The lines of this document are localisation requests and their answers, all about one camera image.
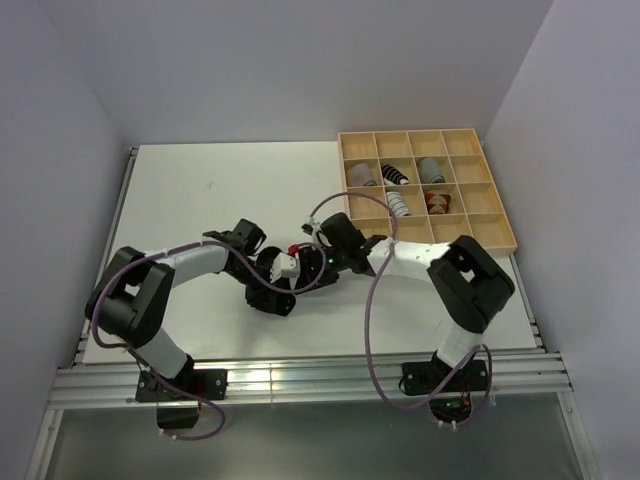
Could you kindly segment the white black striped sock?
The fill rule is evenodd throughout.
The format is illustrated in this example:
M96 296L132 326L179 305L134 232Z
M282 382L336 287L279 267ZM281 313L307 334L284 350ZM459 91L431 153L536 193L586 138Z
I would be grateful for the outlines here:
M387 190L385 196L387 204L395 217L399 218L411 215L411 211L400 192Z

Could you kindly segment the beige orange argyle sock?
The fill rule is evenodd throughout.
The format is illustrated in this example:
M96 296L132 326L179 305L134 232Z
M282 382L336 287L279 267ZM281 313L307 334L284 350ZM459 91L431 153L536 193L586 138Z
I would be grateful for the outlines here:
M450 210L451 195L438 190L427 191L424 194L427 213L429 215L444 215Z

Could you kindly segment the black sock white stripes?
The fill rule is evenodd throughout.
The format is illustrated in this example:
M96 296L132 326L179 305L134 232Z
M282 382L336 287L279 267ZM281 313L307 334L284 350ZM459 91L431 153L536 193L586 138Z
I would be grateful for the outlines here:
M274 261L282 253L282 250L276 246L268 246L263 248L255 258L255 270L268 283L272 282L271 271Z

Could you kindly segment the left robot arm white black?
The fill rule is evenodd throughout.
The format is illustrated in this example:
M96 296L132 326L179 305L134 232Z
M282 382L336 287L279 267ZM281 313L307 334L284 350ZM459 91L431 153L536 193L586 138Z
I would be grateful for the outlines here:
M171 290L207 274L225 273L245 287L248 305L264 313L288 315L296 304L288 282L272 281L268 263L281 251L258 247L266 239L254 223L242 219L234 229L203 234L200 243L169 253L119 249L85 306L96 330L116 336L159 377L159 388L183 399L195 386L194 361L163 329Z

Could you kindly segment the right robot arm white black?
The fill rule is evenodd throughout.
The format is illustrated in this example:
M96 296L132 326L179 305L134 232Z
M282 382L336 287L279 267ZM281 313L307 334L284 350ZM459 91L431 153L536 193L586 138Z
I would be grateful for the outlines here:
M515 293L504 269L471 236L450 243L413 243L383 235L369 238L344 213L322 223L308 218L302 230L318 241L327 262L321 285L331 285L339 273L350 270L372 277L384 275L428 282L433 285L452 326L432 356L433 378L452 390L468 374L469 351L480 345L493 318Z

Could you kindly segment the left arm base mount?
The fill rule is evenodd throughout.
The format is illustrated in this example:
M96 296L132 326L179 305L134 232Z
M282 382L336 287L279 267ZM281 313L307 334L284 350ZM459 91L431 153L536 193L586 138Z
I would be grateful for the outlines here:
M140 373L135 402L156 404L156 424L161 434L182 441L210 438L225 425L226 415L216 404L225 399L228 370L222 368L196 369L191 357L175 378L163 377L152 367L138 364ZM189 434L205 408L219 415L220 423L213 431Z

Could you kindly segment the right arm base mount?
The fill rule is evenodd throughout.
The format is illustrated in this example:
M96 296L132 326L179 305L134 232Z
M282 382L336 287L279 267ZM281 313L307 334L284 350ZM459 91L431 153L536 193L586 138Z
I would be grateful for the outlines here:
M405 362L401 365L402 376L398 387L407 396L431 394L452 369L433 358L429 361ZM441 392L450 397L435 398L428 405L431 414L444 423L466 421L473 413L472 394L487 392L492 380L484 360L470 360L444 385Z

